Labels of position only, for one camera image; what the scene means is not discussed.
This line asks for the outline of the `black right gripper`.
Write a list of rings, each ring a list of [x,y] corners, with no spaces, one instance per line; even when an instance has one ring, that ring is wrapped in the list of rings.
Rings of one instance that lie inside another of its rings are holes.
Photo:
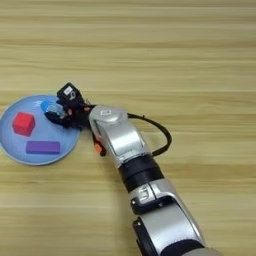
[[[89,115],[95,105],[80,104],[75,107],[65,107],[66,116],[61,117],[56,112],[46,112],[45,117],[53,124],[60,125],[64,128],[84,129],[90,127]]]

